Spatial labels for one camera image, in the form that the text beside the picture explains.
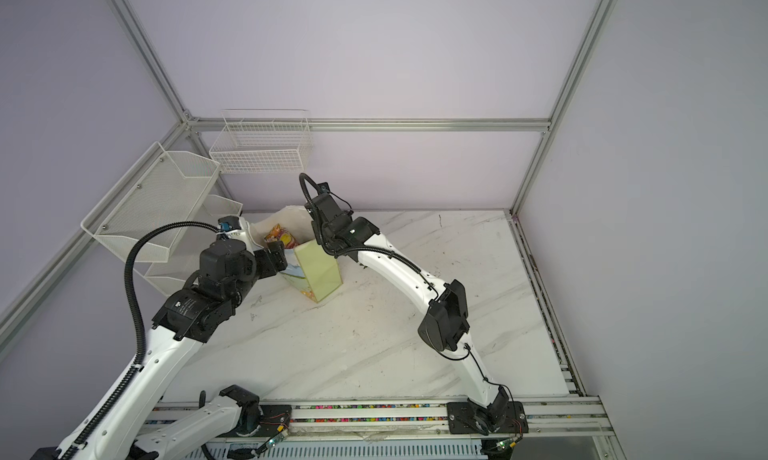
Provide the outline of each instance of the gray wall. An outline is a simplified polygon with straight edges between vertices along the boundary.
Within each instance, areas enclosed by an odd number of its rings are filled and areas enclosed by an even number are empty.
[[[134,284],[148,324],[165,298],[138,275]],[[94,245],[0,363],[2,457],[57,446],[133,358],[135,338],[123,263]]]
[[[216,118],[222,108],[302,108],[311,118],[546,118],[597,2],[130,1],[187,107]],[[216,135],[206,137],[213,143]],[[539,135],[313,139],[307,173],[357,209],[488,209],[512,203]],[[303,203],[294,174],[225,180],[245,210]]]
[[[764,458],[768,0],[620,0],[523,207],[628,457]]]
[[[0,45],[2,312],[174,116],[105,0],[0,0]]]
[[[0,0],[0,45],[1,312],[174,117],[105,0]],[[95,247],[0,363],[4,458],[57,445],[130,361],[122,288]],[[137,293],[151,316],[162,297]]]

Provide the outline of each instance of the aluminum frame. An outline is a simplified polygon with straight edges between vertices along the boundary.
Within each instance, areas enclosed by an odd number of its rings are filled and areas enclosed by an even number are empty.
[[[537,131],[549,130],[546,118],[311,118],[312,131]],[[201,131],[220,131],[221,118],[192,120]]]
[[[544,164],[544,158],[546,158],[547,152],[552,146],[552,141],[562,123],[562,118],[571,103],[574,93],[576,93],[579,81],[581,81],[581,78],[584,76],[587,63],[592,57],[595,45],[600,39],[600,33],[604,30],[608,17],[614,10],[617,1],[618,0],[598,1],[598,6],[595,8],[592,18],[590,18],[587,30],[584,33],[579,49],[576,52],[576,57],[571,64],[571,69],[568,71],[565,82],[563,82],[563,87],[560,90],[560,95],[558,95],[558,100],[554,102],[554,109],[549,118],[549,129],[542,134],[542,138],[538,142],[538,146],[536,147],[531,163],[528,166],[528,170],[525,172],[523,183],[520,185],[518,194],[514,198],[514,203],[511,208],[512,215],[520,213],[520,209],[525,202],[525,197],[528,196],[528,192],[531,191],[531,187],[538,175],[538,171]]]
[[[584,397],[584,387],[581,379],[576,372],[571,361],[571,355],[568,345],[562,337],[562,331],[557,321],[546,289],[538,274],[533,255],[530,253],[528,243],[522,232],[522,226],[519,223],[517,214],[523,206],[535,177],[537,176],[552,141],[562,122],[562,118],[568,109],[568,105],[576,91],[579,81],[583,76],[586,65],[594,51],[594,47],[599,40],[600,33],[603,31],[606,21],[613,10],[617,0],[598,0],[597,7],[590,19],[582,42],[576,56],[571,64],[571,68],[563,83],[562,89],[555,102],[552,115],[549,119],[536,118],[476,118],[476,119],[312,119],[310,128],[314,131],[537,131],[542,133],[537,149],[526,171],[524,180],[517,192],[514,203],[510,209],[509,223],[518,246],[518,251],[523,258],[523,263],[531,279],[532,288],[536,292],[539,307],[542,311],[550,335],[555,345],[558,358],[561,359],[562,367],[569,370],[573,376],[572,381],[576,391],[581,397],[567,398],[547,398],[547,404],[560,401],[577,402],[578,399],[588,400],[590,397]],[[184,106],[178,92],[165,71],[160,59],[151,45],[148,35],[141,27],[138,16],[133,11],[128,0],[107,0],[120,26],[128,36],[128,40],[138,52],[142,62],[144,62],[152,81],[156,84],[170,109],[177,117],[177,124],[166,134],[160,142],[164,148],[171,148],[173,144],[181,137],[186,135],[196,153],[209,156],[204,142],[200,138],[200,132],[220,130],[224,127],[224,121],[220,119],[196,118]],[[127,185],[132,184],[131,179],[148,167],[145,164],[146,159],[139,161],[131,167],[117,185],[110,190],[108,196],[119,200],[122,191]],[[221,193],[231,198],[229,189],[225,182],[219,178],[216,182]],[[31,321],[36,317],[53,288],[70,271],[75,262],[77,262],[87,249],[94,244],[90,235],[80,230],[75,234],[64,248],[46,265],[27,287],[27,289],[6,309],[0,318],[0,362],[8,354],[8,351],[14,346],[24,331],[29,327]],[[618,440],[615,434],[609,436],[594,436],[598,451],[605,457],[624,459]]]
[[[288,441],[339,441],[350,439],[436,439],[445,438],[448,420],[445,404],[456,402],[457,397],[439,398],[385,398],[367,400],[283,400],[262,401],[263,405],[284,405],[293,407],[291,426],[295,435]],[[528,420],[530,437],[586,436],[615,438],[616,432],[610,424],[608,414],[600,397],[536,397],[516,398],[522,402]],[[419,408],[344,408],[360,405],[430,405]],[[317,408],[318,406],[340,405],[342,408]],[[142,432],[151,432],[158,425],[175,422],[197,410],[193,402],[160,402],[147,417]],[[424,417],[434,419],[383,421],[390,417]],[[331,422],[335,418],[374,418],[374,422]],[[450,435],[449,438],[484,438],[478,434]],[[217,438],[217,441],[242,442],[242,438]]]
[[[182,123],[176,124],[168,131],[160,141],[163,148],[170,148],[179,137],[186,133],[186,127]],[[143,155],[131,167],[125,175],[113,186],[105,198],[111,198],[111,202],[103,202],[100,211],[109,212],[115,202],[119,201],[135,184],[147,168],[152,164],[149,155]],[[80,260],[90,246],[95,244],[93,237],[85,230],[78,228],[78,232],[64,245],[56,256],[45,266],[27,288],[4,311],[0,318],[0,362],[5,359],[8,352],[26,332],[32,324],[32,320],[38,314],[40,307],[53,291],[53,288],[72,269],[75,262]]]

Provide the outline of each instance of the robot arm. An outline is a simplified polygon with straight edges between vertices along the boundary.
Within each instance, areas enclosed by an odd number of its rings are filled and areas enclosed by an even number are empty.
[[[232,386],[208,406],[157,434],[136,437],[171,380],[218,325],[235,314],[254,283],[286,268],[282,243],[253,251],[251,243],[236,240],[247,232],[247,223],[237,217],[222,220],[226,234],[218,235],[200,254],[200,269],[152,319],[147,354],[125,368],[85,421],[59,444],[61,457],[47,458],[142,458],[146,452],[157,452],[159,456],[148,458],[174,460],[210,438],[229,431],[247,435],[259,426],[259,397]],[[135,372],[129,377],[132,369]]]
[[[327,184],[317,185],[305,174],[300,181],[315,238],[324,251],[336,257],[347,255],[381,274],[424,315],[419,336],[438,354],[452,360],[466,388],[468,402],[453,403],[455,415],[451,413],[452,404],[448,404],[451,420],[456,418],[468,428],[466,432],[522,435],[524,427],[519,423],[516,430],[509,430],[509,423],[516,422],[517,415],[511,394],[485,376],[485,366],[475,351],[464,285],[457,280],[446,283],[421,270],[367,219],[353,219],[351,210],[342,211]],[[317,196],[309,195],[306,182],[317,190]],[[192,223],[180,222],[173,227]],[[204,224],[196,226],[216,230]],[[171,226],[161,227],[142,240],[165,231],[163,228],[168,230],[167,227]],[[286,268],[281,242],[270,243],[263,250],[254,249],[248,223],[242,217],[220,219],[216,241],[200,254],[200,269],[183,289],[168,297],[153,317],[144,358],[134,359],[125,368],[91,414],[57,449],[40,449],[33,459],[175,460],[227,432],[239,436],[254,434],[261,420],[259,397],[232,386],[190,416],[157,432],[136,436],[171,380],[218,325],[235,314],[254,283]],[[127,278],[131,271],[132,263],[127,263]],[[524,418],[522,406],[517,408],[520,418]],[[262,448],[266,450],[281,440],[286,433],[281,430],[278,427]]]
[[[316,190],[316,196],[310,195],[306,183]],[[475,351],[464,285],[458,280],[446,283],[422,270],[366,218],[353,219],[353,212],[342,210],[333,199],[328,184],[316,184],[306,174],[300,175],[300,184],[315,238],[324,251],[336,257],[347,255],[381,274],[424,315],[418,335],[441,356],[452,360],[466,388],[469,402],[462,410],[466,426],[487,435],[503,427],[508,417],[515,417],[512,394],[485,376],[487,369]]]

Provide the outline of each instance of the white wire basket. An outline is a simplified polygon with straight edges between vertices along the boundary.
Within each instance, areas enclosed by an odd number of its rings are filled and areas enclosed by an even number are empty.
[[[198,222],[218,225],[218,219],[227,215],[240,215],[243,204],[218,195],[208,195],[194,216]],[[168,262],[152,263],[145,272],[137,270],[147,282],[163,295],[170,296],[184,286],[189,276],[200,268],[200,252],[205,250],[216,235],[202,228],[189,228]]]
[[[210,157],[226,174],[302,172],[312,153],[306,110],[222,110]]]
[[[154,161],[110,214],[98,216],[100,203],[81,222],[83,230],[123,262],[145,234],[193,218],[219,175],[218,162],[191,152],[166,151],[154,144],[145,156],[149,154]],[[141,248],[136,261],[168,262],[185,231],[168,230],[156,236]]]

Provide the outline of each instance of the white marble tabletop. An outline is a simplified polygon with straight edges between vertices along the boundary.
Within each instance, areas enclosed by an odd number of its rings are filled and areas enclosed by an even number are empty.
[[[465,285],[470,331],[495,381],[514,396],[568,394],[502,211],[358,215],[421,268]],[[203,389],[210,398],[232,384],[264,399],[460,396],[451,363],[416,333],[416,307],[372,270],[339,262],[344,284],[321,303],[280,276],[257,282],[163,401],[196,401]]]

